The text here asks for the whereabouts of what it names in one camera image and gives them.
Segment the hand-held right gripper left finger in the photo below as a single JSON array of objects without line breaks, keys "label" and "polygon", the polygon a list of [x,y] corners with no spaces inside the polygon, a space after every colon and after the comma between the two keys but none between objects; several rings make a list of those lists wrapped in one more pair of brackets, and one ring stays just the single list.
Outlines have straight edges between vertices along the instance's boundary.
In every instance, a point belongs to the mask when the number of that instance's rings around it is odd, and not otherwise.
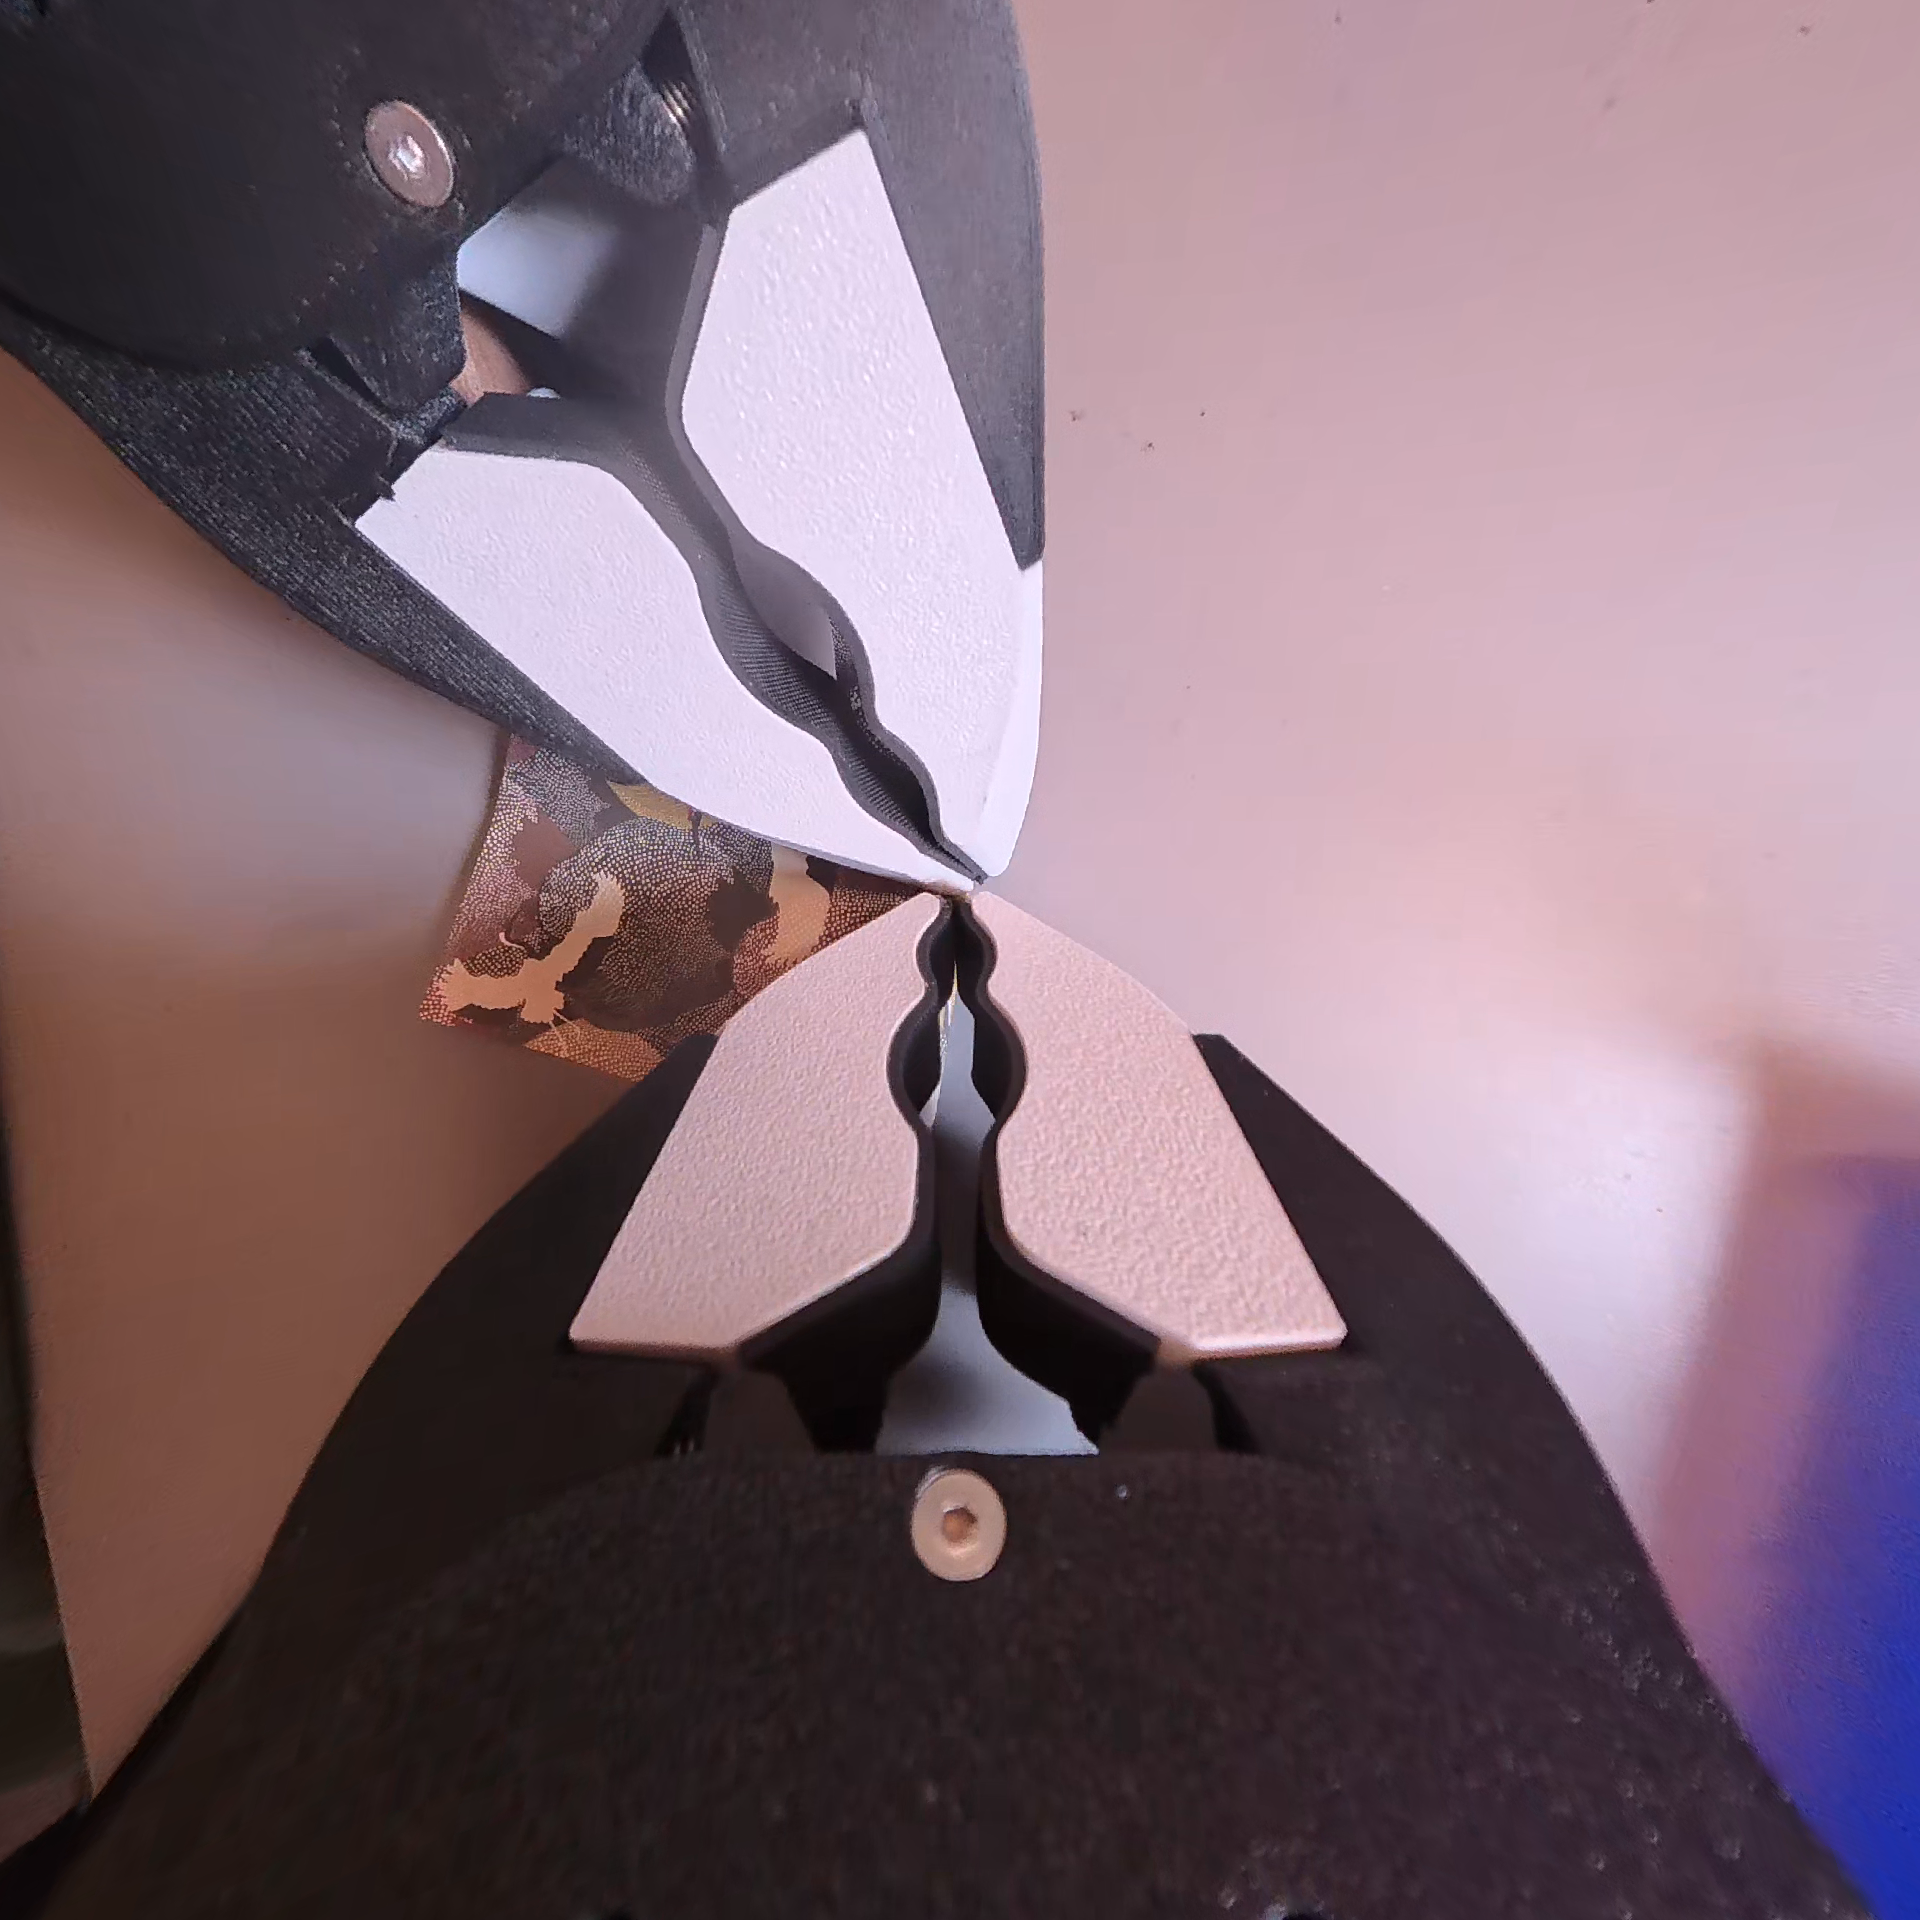
[{"label": "hand-held right gripper left finger", "polygon": [[569,1327],[584,1351],[756,1368],[814,1435],[873,1435],[939,1309],[951,909],[897,902],[719,1035]]}]

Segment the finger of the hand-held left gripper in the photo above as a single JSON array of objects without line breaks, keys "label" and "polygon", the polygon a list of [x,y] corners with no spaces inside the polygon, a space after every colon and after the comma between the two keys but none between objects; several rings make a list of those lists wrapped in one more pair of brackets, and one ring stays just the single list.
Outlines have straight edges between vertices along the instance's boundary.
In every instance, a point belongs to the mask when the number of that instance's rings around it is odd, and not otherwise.
[{"label": "finger of the hand-held left gripper", "polygon": [[613,473],[435,444],[358,531],[665,794],[856,869],[972,888],[863,810],[827,744],[747,691],[693,565]]},{"label": "finger of the hand-held left gripper", "polygon": [[997,876],[1037,763],[1039,562],[1001,524],[865,134],[731,209],[681,417],[742,528],[851,615],[876,722]]}]

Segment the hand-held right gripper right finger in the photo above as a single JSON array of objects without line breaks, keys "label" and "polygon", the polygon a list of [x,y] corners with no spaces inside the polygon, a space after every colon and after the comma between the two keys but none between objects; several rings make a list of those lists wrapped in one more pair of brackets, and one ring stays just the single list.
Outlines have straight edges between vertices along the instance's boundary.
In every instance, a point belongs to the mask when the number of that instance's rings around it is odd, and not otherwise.
[{"label": "hand-held right gripper right finger", "polygon": [[979,1325],[1085,1435],[1208,1435],[1207,1363],[1334,1351],[1342,1316],[1201,1046],[1163,1000],[992,896],[962,923]]}]

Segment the tan backed camouflage paper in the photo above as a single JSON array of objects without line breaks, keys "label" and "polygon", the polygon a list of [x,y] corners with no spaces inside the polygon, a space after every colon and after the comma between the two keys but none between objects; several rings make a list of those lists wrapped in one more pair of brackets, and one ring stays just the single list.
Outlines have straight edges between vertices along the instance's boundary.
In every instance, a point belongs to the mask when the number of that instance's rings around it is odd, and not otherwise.
[{"label": "tan backed camouflage paper", "polygon": [[511,737],[419,1013],[634,1083],[912,896]]}]

